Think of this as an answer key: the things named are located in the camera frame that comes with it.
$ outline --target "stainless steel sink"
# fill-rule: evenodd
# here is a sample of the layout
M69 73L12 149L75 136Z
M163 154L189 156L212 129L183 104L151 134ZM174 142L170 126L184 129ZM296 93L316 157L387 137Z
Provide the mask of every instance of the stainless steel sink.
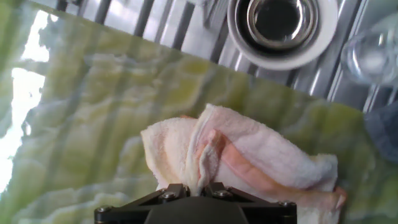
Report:
M338 27L326 51L306 66L277 72L252 64L236 49L225 20L228 0L209 1L205 12L202 6L184 0L35 0L365 113L398 100L397 89L359 85L340 67L343 44L383 17L397 12L398 1L337 1Z

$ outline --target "glass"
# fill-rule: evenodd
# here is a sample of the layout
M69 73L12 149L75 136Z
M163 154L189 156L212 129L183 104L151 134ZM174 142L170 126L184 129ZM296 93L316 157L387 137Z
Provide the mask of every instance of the glass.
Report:
M341 65L356 82L398 86L398 16L354 36L343 47Z

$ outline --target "green marble countertop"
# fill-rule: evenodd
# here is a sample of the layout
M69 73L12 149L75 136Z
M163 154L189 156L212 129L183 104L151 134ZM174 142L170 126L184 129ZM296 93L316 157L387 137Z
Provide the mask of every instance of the green marble countertop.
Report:
M341 223L398 223L398 166L360 111L17 2L0 3L0 223L93 223L97 206L154 191L140 131L206 103L336 154Z

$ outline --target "pink towel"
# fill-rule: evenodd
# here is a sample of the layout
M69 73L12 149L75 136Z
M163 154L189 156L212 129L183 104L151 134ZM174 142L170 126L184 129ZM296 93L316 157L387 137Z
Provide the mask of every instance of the pink towel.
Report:
M270 202L296 202L298 223L338 223L346 195L333 192L336 156L309 156L231 109L207 105L198 119L168 119L141 135L159 187L183 183L198 195L222 182Z

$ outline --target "gray cloth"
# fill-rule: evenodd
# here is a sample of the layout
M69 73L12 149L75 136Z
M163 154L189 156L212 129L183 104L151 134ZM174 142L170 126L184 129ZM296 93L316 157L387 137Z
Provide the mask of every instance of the gray cloth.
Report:
M398 164L398 102L364 115L364 120L381 156Z

